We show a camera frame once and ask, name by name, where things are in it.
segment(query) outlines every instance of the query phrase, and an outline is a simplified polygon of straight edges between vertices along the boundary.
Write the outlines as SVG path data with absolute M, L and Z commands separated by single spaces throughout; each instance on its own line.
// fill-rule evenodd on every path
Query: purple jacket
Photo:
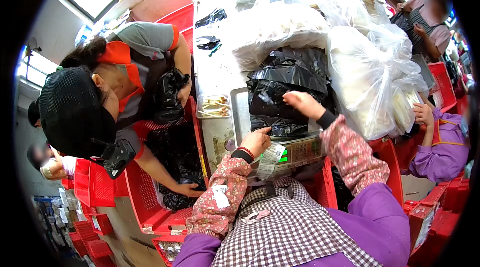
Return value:
M 438 119 L 448 121 L 439 126 L 442 142 L 454 144 L 437 144 L 435 146 L 418 146 L 417 155 L 409 165 L 409 171 L 416 177 L 428 178 L 433 182 L 450 181 L 463 170 L 468 157 L 469 148 L 460 130 L 462 116 L 442 113 L 439 108 L 433 111 L 435 122 Z
M 349 212 L 327 209 L 332 218 L 364 251 L 384 266 L 405 267 L 410 252 L 408 217 L 383 183 L 366 187 L 349 204 Z M 209 267 L 221 241 L 204 234 L 190 234 L 173 266 Z M 353 266 L 335 253 L 302 266 Z

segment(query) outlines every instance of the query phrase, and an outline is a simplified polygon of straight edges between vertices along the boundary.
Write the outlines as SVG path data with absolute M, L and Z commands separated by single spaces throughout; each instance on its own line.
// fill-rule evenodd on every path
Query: gray t-shirt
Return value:
M 163 59 L 165 51 L 175 47 L 178 41 L 178 29 L 170 24 L 157 24 L 150 22 L 126 23 L 113 31 L 124 43 L 138 51 L 140 54 L 150 57 L 153 60 Z M 140 82 L 145 86 L 148 68 L 134 60 L 131 63 L 138 67 Z M 118 65 L 118 68 L 126 74 L 125 66 Z M 118 120 L 131 117 L 138 111 L 138 105 L 143 94 L 131 96 L 125 105 L 123 112 L 118 114 Z M 117 131 L 117 139 L 125 139 L 130 142 L 136 153 L 141 150 L 141 141 L 133 125 Z

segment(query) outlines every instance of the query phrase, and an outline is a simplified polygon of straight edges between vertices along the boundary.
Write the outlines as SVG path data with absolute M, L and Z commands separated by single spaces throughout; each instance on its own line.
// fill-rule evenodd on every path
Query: pink floral sleeve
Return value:
M 252 168 L 241 158 L 227 155 L 212 175 L 208 189 L 197 199 L 191 217 L 186 220 L 188 234 L 202 233 L 223 239 L 233 223 L 238 207 L 247 190 L 247 178 Z M 230 206 L 219 209 L 213 197 L 212 187 L 226 185 L 225 196 Z
M 375 182 L 387 182 L 390 175 L 387 163 L 372 156 L 368 143 L 346 125 L 344 115 L 339 115 L 321 132 L 320 138 L 353 196 Z

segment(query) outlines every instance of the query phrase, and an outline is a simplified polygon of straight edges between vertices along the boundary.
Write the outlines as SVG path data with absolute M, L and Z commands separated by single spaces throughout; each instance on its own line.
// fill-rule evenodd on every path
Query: black wristband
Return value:
M 317 124 L 320 125 L 324 130 L 330 126 L 330 124 L 335 121 L 337 117 L 332 114 L 329 110 L 325 110 L 323 115 L 320 117 L 320 119 L 317 120 Z
M 232 153 L 231 157 L 243 158 L 249 164 L 251 164 L 253 162 L 253 159 L 251 158 L 251 156 L 243 150 L 235 150 Z

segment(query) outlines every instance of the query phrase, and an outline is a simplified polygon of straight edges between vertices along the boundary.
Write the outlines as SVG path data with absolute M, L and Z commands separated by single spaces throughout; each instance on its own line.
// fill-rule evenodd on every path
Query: face mask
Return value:
M 460 129 L 462 130 L 463 136 L 467 138 L 469 135 L 468 133 L 468 123 L 465 120 L 464 116 L 462 116 L 462 122 L 460 123 Z

